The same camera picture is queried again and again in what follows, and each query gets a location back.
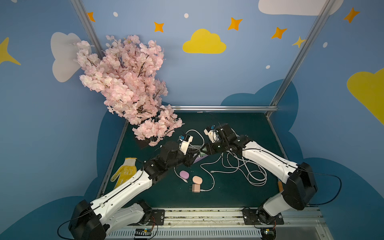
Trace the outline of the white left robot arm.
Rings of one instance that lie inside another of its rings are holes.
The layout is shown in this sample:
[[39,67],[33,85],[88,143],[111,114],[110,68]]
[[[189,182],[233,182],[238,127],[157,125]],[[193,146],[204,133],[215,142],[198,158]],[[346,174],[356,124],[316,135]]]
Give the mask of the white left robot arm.
[[74,209],[68,229],[74,240],[104,240],[111,232],[124,226],[147,221],[150,208],[129,201],[162,180],[170,169],[179,165],[190,167],[200,154],[200,148],[188,143],[167,142],[160,153],[143,163],[142,169],[128,181],[103,197],[88,203],[83,200]]

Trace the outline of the purple earbud case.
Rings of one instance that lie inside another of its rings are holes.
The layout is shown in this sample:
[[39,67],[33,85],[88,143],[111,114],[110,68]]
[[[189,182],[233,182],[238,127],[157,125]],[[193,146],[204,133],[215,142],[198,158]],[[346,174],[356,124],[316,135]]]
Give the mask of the purple earbud case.
[[188,172],[186,172],[186,171],[180,171],[179,175],[184,180],[188,180],[189,177],[190,177],[190,174]]

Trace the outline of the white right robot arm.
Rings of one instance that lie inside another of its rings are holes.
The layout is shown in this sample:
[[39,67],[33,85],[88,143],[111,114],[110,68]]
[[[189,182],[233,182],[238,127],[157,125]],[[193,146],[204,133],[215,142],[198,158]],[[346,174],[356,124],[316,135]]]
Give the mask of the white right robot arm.
[[210,140],[203,147],[208,155],[228,152],[243,157],[263,167],[285,184],[281,193],[269,198],[258,208],[261,221],[268,223],[271,218],[289,209],[303,210],[318,191],[310,165],[298,165],[270,152],[248,136],[237,136],[228,124],[207,127],[204,133]]

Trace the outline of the purple power strip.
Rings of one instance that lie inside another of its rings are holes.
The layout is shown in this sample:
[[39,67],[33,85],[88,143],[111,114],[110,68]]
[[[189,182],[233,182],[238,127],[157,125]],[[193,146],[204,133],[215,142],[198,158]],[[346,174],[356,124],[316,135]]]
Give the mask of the purple power strip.
[[199,161],[205,159],[205,158],[208,157],[208,156],[209,156],[209,155],[204,155],[204,154],[196,155],[193,164],[198,163]]

